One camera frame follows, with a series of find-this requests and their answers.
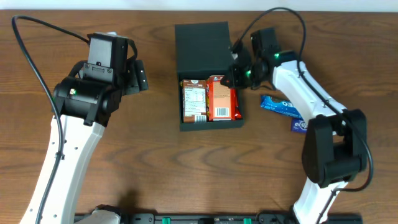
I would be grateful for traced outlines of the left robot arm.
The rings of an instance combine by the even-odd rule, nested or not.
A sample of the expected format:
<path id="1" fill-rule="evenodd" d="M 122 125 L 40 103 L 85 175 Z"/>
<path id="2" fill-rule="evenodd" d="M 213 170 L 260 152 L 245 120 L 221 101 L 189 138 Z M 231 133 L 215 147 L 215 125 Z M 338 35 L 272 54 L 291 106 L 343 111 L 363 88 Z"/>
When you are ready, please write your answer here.
<path id="1" fill-rule="evenodd" d="M 49 147 L 22 223 L 73 223 L 88 164 L 124 95 L 148 88 L 142 60 L 83 60 L 50 96 Z"/>

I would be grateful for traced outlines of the red Reeses candy bag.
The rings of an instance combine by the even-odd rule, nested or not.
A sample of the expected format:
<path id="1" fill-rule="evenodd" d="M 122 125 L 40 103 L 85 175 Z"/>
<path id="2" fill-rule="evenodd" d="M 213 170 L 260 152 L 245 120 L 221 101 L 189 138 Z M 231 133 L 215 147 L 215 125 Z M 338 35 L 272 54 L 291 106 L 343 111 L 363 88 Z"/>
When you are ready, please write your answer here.
<path id="1" fill-rule="evenodd" d="M 231 113 L 232 113 L 232 120 L 238 120 L 242 118 L 242 115 L 239 110 L 239 103 L 238 103 L 236 89 L 231 89 Z"/>

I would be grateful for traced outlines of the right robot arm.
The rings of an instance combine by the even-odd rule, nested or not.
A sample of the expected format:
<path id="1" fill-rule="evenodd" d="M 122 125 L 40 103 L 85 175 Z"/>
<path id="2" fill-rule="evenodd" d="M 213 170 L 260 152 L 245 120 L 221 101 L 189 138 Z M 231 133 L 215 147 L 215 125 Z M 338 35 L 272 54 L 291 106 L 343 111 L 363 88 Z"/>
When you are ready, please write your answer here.
<path id="1" fill-rule="evenodd" d="M 241 39 L 234 43 L 235 63 L 221 83 L 243 89 L 269 82 L 293 104 L 308 126 L 302 151 L 307 179 L 289 222 L 326 223 L 336 196 L 365 189 L 369 182 L 348 187 L 365 169 L 373 175 L 366 117 L 361 110 L 348 110 L 331 97 L 308 72 L 301 53 L 281 49 L 273 28 L 252 33 L 251 44 L 254 62 Z"/>

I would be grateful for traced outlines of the dark green hinged box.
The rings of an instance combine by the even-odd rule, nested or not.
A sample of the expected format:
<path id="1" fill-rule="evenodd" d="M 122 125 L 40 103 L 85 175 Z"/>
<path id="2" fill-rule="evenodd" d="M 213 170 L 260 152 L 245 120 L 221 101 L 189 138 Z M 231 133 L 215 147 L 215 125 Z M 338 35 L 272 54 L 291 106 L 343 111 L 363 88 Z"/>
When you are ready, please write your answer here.
<path id="1" fill-rule="evenodd" d="M 206 80 L 212 75 L 225 75 L 233 64 L 228 22 L 175 24 L 177 82 L 184 79 Z M 183 91 L 179 90 L 180 131 L 240 128 L 244 124 L 243 91 L 237 91 L 238 110 L 242 119 L 206 123 L 183 122 Z"/>

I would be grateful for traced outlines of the brown carton with barcode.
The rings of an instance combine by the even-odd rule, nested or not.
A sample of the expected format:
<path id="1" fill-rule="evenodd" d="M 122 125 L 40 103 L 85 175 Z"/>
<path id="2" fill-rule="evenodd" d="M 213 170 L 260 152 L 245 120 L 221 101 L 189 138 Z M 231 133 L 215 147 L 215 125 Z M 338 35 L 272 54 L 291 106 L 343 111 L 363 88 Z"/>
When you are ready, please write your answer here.
<path id="1" fill-rule="evenodd" d="M 206 113 L 206 81 L 182 80 L 183 122 L 205 123 Z"/>

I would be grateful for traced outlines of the orange carton with barcode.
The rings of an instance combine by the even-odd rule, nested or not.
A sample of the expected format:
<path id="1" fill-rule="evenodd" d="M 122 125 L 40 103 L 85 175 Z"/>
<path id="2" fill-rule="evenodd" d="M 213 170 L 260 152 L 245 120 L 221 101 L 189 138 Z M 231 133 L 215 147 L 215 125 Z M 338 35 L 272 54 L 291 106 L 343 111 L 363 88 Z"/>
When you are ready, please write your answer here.
<path id="1" fill-rule="evenodd" d="M 209 121 L 231 121 L 231 89 L 221 84 L 223 75 L 212 75 L 207 79 L 208 119 Z"/>

